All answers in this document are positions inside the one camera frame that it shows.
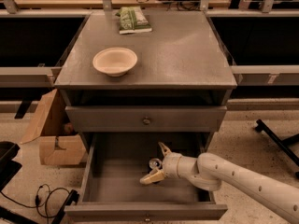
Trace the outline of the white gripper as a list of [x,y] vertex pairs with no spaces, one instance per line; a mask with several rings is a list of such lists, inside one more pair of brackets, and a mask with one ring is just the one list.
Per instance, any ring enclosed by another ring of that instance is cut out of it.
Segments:
[[188,179],[198,174],[197,159],[183,156],[179,153],[171,153],[171,149],[163,142],[158,143],[164,155],[163,170],[153,169],[140,179],[142,185],[160,182],[165,178]]

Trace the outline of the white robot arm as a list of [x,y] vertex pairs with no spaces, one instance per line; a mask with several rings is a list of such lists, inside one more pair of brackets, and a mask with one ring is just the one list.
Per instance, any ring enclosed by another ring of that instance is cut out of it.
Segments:
[[163,160],[140,179],[148,185],[166,178],[186,179],[199,189],[216,191],[221,182],[239,189],[291,224],[299,224],[299,189],[233,164],[217,155],[183,156],[159,142]]

